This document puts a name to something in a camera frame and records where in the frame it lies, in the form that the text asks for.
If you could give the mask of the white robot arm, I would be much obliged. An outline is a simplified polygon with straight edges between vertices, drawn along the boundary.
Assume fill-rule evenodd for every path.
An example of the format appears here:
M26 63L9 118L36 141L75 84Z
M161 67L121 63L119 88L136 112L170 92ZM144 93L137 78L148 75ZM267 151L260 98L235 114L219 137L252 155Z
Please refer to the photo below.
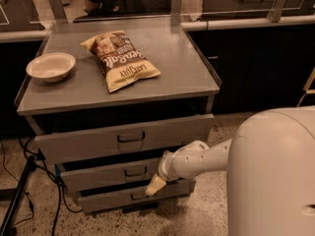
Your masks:
M226 171L228 236L315 236L315 107L251 116L215 147L165 152L146 189Z

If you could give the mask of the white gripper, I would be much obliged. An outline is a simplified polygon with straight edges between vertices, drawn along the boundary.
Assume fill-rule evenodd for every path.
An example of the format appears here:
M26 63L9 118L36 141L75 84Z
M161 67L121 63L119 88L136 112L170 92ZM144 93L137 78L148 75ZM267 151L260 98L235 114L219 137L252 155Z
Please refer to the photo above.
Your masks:
M150 184L146 189L148 196L153 196L156 192L161 190L165 185L166 181L171 182L179 178L172 165L174 153L166 150L158 164L157 174L154 175Z

